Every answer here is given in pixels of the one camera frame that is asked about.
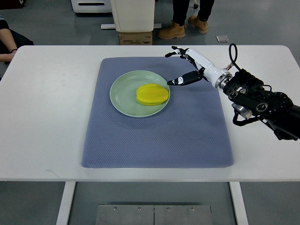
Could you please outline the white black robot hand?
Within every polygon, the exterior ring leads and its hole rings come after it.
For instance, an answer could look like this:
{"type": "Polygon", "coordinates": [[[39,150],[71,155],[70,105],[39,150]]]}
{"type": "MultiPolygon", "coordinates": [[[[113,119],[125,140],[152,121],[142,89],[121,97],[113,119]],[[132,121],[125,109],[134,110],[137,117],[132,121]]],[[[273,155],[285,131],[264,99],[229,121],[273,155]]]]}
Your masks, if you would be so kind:
{"type": "Polygon", "coordinates": [[[202,79],[210,82],[213,87],[223,89],[227,82],[232,79],[232,74],[227,69],[219,69],[202,54],[194,49],[182,49],[172,46],[173,52],[165,55],[171,57],[173,55],[180,55],[182,59],[189,61],[195,68],[195,71],[188,72],[176,79],[167,82],[169,86],[184,86],[198,82],[202,79]]]}

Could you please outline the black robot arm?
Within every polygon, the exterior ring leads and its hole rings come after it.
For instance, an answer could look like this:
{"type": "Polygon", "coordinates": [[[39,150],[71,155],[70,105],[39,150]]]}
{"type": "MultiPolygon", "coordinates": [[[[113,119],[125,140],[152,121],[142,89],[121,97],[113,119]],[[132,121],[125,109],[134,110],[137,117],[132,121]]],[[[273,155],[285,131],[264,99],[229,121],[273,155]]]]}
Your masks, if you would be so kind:
{"type": "Polygon", "coordinates": [[[262,80],[241,69],[220,88],[232,101],[233,124],[244,126],[261,121],[279,140],[300,138],[300,107],[282,92],[266,90],[262,80]]]}

